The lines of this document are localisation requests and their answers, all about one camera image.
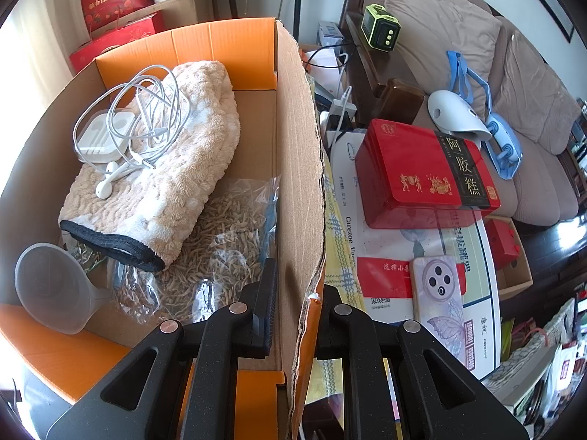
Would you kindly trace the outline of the white curved neck massager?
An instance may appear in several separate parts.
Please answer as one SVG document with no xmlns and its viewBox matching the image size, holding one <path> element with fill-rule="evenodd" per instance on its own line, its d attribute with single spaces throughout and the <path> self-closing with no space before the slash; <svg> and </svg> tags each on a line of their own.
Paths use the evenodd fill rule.
<svg viewBox="0 0 587 440">
<path fill-rule="evenodd" d="M 492 133 L 471 105 L 454 92 L 445 89 L 432 92 L 427 108 L 440 132 L 471 140 L 478 145 L 492 139 Z"/>
</svg>

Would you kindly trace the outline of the small red box in carton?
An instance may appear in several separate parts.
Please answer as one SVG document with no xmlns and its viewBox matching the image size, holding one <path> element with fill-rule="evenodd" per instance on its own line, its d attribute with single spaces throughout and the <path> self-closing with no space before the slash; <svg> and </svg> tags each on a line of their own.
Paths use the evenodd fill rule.
<svg viewBox="0 0 587 440">
<path fill-rule="evenodd" d="M 503 269 L 519 258 L 521 247 L 516 241 L 515 230 L 510 220 L 487 217 L 485 230 L 489 237 L 489 246 L 496 270 Z"/>
</svg>

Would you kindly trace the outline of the brown sofa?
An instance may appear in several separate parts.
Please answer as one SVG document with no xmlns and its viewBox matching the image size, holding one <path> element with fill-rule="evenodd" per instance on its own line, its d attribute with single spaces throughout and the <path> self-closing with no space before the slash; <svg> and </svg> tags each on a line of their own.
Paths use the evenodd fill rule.
<svg viewBox="0 0 587 440">
<path fill-rule="evenodd" d="M 503 117 L 523 153 L 513 179 L 496 180 L 497 214 L 539 227 L 575 217 L 577 197 L 559 156 L 581 109 L 526 36 L 484 0 L 345 0 L 343 11 L 371 3 L 399 20 L 395 52 L 424 94 L 448 88 L 449 50 L 489 84 L 489 92 L 471 85 L 474 111 L 484 115 L 491 107 Z"/>
</svg>

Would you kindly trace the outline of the white phone with butterfly case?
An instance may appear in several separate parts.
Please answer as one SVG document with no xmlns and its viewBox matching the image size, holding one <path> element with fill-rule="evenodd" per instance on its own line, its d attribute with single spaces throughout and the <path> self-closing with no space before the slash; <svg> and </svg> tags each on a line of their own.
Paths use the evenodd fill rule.
<svg viewBox="0 0 587 440">
<path fill-rule="evenodd" d="M 455 358 L 466 363 L 464 309 L 453 256 L 425 256 L 411 261 L 414 319 Z"/>
</svg>

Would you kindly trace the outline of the white plastic funnel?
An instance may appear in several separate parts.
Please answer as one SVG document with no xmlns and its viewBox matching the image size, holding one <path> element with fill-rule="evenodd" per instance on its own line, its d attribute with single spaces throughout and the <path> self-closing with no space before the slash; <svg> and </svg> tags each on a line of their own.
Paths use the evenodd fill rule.
<svg viewBox="0 0 587 440">
<path fill-rule="evenodd" d="M 15 289 L 23 308 L 43 326 L 77 335 L 112 292 L 96 287 L 73 255 L 55 244 L 36 243 L 19 256 Z"/>
</svg>

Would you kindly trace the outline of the white printed flat box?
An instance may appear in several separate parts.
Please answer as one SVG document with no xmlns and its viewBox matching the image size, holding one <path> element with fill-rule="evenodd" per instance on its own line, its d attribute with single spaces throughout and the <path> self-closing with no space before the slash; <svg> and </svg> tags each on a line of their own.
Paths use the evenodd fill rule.
<svg viewBox="0 0 587 440">
<path fill-rule="evenodd" d="M 485 225 L 375 230 L 365 220 L 355 170 L 364 138 L 327 134 L 330 186 L 340 212 L 335 231 L 350 251 L 343 293 L 375 321 L 414 319 L 477 378 L 500 364 L 499 289 Z"/>
</svg>

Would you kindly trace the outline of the orange cardboard box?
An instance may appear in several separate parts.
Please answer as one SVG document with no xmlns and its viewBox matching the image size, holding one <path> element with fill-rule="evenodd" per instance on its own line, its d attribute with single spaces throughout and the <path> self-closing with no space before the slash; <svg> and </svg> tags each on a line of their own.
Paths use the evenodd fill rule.
<svg viewBox="0 0 587 440">
<path fill-rule="evenodd" d="M 144 189 L 125 182 L 100 200 L 73 195 L 81 164 L 73 149 L 74 121 L 107 89 L 154 66 L 196 64 L 212 74 L 215 94 L 240 115 L 240 140 L 228 143 L 225 124 L 210 122 L 193 136 L 198 153 L 166 156 L 144 169 Z M 288 381 L 288 437 L 295 438 L 311 371 L 325 269 L 324 157 L 313 92 L 299 45 L 280 21 L 244 18 L 184 26 L 105 53 L 60 92 L 26 141 L 1 196 L 1 333 L 28 367 L 67 401 L 87 393 L 127 352 L 138 332 L 112 309 L 90 328 L 62 335 L 43 327 L 17 303 L 14 270 L 31 244 L 60 238 L 62 220 L 95 226 L 119 221 L 134 238 L 170 261 L 195 227 L 222 176 L 280 178 L 278 199 L 278 308 L 265 370 Z"/>
</svg>

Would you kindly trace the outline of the beige sofa cushion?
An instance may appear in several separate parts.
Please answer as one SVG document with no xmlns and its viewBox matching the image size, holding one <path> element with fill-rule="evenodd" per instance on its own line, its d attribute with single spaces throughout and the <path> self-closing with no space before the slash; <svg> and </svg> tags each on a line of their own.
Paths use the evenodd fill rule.
<svg viewBox="0 0 587 440">
<path fill-rule="evenodd" d="M 503 81 L 492 109 L 512 129 L 553 155 L 564 151 L 581 113 L 561 79 L 518 31 L 507 45 Z"/>
<path fill-rule="evenodd" d="M 396 50 L 426 94 L 450 87 L 448 51 L 489 79 L 502 27 L 491 13 L 468 0 L 384 0 L 384 6 L 401 25 Z"/>
</svg>

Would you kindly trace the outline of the clear bag of dried herbs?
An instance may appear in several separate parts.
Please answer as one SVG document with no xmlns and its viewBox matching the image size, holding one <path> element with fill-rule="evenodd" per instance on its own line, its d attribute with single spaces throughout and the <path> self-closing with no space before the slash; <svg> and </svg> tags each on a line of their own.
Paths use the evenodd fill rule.
<svg viewBox="0 0 587 440">
<path fill-rule="evenodd" d="M 110 202 L 74 184 L 60 219 L 81 261 L 109 260 L 119 311 L 146 324 L 203 321 L 260 279 L 274 251 L 278 179 L 165 178 L 125 184 Z"/>
</svg>

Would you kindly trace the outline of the yellow plaid tablecloth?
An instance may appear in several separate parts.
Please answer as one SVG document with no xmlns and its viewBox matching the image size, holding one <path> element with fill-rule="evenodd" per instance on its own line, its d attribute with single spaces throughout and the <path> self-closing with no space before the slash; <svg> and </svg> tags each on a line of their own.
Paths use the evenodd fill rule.
<svg viewBox="0 0 587 440">
<path fill-rule="evenodd" d="M 326 285 L 334 286 L 341 300 L 354 308 L 366 311 L 364 298 L 356 275 L 356 266 L 346 234 L 343 216 L 335 194 L 335 178 L 327 152 L 324 155 L 323 186 L 325 203 L 325 277 Z M 332 413 L 343 426 L 343 378 L 341 360 L 313 360 L 306 393 L 305 414 L 316 404 Z"/>
</svg>

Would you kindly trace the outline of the white wired earphones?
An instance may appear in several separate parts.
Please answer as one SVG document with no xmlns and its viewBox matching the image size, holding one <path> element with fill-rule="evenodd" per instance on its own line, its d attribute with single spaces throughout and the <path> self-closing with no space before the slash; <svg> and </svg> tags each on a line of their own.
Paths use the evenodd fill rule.
<svg viewBox="0 0 587 440">
<path fill-rule="evenodd" d="M 72 134 L 77 156 L 81 132 L 90 118 L 102 110 L 107 111 L 110 133 L 128 140 L 126 152 L 117 162 L 103 165 L 79 159 L 102 175 L 102 180 L 95 186 L 95 195 L 105 200 L 112 195 L 117 180 L 156 167 L 186 126 L 191 102 L 169 67 L 145 67 L 129 81 L 103 93 L 80 115 Z"/>
</svg>

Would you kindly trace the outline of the large brown cardboard box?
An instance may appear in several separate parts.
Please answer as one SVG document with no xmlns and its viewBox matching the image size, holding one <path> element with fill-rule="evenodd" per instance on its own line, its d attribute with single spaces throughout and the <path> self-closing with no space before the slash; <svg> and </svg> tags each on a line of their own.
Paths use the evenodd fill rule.
<svg viewBox="0 0 587 440">
<path fill-rule="evenodd" d="M 93 31 L 91 37 L 95 39 L 106 32 L 119 29 L 155 12 L 161 14 L 165 29 L 209 22 L 214 19 L 212 0 L 166 0 L 120 17 Z"/>
</svg>

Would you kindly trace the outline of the white blue appliance box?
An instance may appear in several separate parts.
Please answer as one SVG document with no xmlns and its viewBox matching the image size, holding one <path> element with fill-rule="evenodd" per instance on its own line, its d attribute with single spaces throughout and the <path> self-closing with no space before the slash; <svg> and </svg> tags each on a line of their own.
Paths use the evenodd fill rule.
<svg viewBox="0 0 587 440">
<path fill-rule="evenodd" d="M 320 21 L 317 24 L 316 41 L 320 47 L 340 50 L 344 36 L 334 22 Z"/>
</svg>

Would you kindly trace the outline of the right beige sofa cushion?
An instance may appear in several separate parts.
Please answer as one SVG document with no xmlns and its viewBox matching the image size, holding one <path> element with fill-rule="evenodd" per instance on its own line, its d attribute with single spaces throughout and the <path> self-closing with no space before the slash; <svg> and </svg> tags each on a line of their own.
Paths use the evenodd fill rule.
<svg viewBox="0 0 587 440">
<path fill-rule="evenodd" d="M 553 155 L 564 151 L 581 113 L 561 79 L 518 31 L 507 45 L 503 81 L 492 109 L 512 129 Z"/>
</svg>

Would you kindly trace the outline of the red Ferrero gift bag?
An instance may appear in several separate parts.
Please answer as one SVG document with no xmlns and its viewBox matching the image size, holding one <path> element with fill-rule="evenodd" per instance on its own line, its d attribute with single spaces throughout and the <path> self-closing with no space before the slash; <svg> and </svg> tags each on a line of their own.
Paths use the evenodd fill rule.
<svg viewBox="0 0 587 440">
<path fill-rule="evenodd" d="M 70 62 L 74 72 L 78 74 L 101 54 L 130 42 L 155 35 L 164 29 L 163 15 L 160 11 L 157 11 L 123 27 L 106 32 L 95 40 L 81 46 L 70 55 Z"/>
</svg>

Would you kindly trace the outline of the left beige sofa cushion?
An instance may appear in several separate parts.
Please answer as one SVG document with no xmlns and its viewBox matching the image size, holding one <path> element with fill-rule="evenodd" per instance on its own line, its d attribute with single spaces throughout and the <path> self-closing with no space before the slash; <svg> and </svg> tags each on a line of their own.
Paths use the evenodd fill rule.
<svg viewBox="0 0 587 440">
<path fill-rule="evenodd" d="M 384 6 L 401 25 L 396 50 L 426 94 L 450 87 L 448 51 L 489 79 L 502 27 L 491 13 L 468 0 L 384 0 Z"/>
</svg>

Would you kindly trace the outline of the green black portable radio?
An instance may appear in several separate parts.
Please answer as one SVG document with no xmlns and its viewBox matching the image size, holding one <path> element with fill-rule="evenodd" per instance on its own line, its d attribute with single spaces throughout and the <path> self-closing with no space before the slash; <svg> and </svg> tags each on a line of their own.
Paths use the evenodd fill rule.
<svg viewBox="0 0 587 440">
<path fill-rule="evenodd" d="M 399 20 L 376 3 L 365 7 L 360 28 L 368 46 L 383 52 L 394 50 L 401 31 Z"/>
</svg>

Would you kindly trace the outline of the blue plastic massager frame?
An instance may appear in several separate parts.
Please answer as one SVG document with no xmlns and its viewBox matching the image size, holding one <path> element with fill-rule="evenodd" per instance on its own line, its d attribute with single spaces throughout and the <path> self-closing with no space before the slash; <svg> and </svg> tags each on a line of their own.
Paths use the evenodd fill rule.
<svg viewBox="0 0 587 440">
<path fill-rule="evenodd" d="M 482 143 L 489 153 L 489 158 L 496 168 L 496 172 L 504 180 L 511 180 L 517 172 L 522 158 L 520 141 L 508 123 L 492 110 L 492 94 L 489 83 L 477 74 L 464 56 L 456 51 L 447 51 L 451 78 L 449 90 L 458 94 L 468 105 L 474 102 L 474 92 L 471 88 L 472 78 L 485 92 L 485 128 L 492 136 L 490 142 Z"/>
</svg>

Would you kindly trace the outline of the peach fluffy oven mitt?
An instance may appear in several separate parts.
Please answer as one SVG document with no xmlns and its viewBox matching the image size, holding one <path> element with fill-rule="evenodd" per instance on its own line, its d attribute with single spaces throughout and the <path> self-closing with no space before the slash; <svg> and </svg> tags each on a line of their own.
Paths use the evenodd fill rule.
<svg viewBox="0 0 587 440">
<path fill-rule="evenodd" d="M 95 186 L 102 175 L 81 163 L 58 223 L 66 207 L 67 197 L 75 196 L 74 184 L 88 184 L 88 195 L 99 201 L 110 202 L 115 192 L 141 182 L 147 187 L 158 187 L 165 178 L 186 176 L 191 180 L 210 177 L 220 181 L 225 175 L 239 144 L 241 125 L 233 85 L 226 67 L 217 60 L 180 64 L 173 69 L 180 89 L 189 97 L 191 112 L 187 124 L 171 149 L 163 155 L 156 167 L 136 171 L 113 185 L 112 195 L 100 200 Z"/>
</svg>

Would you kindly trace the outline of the red gift tin box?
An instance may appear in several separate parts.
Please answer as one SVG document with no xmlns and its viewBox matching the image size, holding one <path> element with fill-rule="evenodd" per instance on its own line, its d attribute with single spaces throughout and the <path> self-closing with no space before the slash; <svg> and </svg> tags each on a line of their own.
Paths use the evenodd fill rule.
<svg viewBox="0 0 587 440">
<path fill-rule="evenodd" d="M 469 227 L 500 207 L 475 143 L 428 128 L 372 119 L 355 168 L 375 230 Z"/>
</svg>

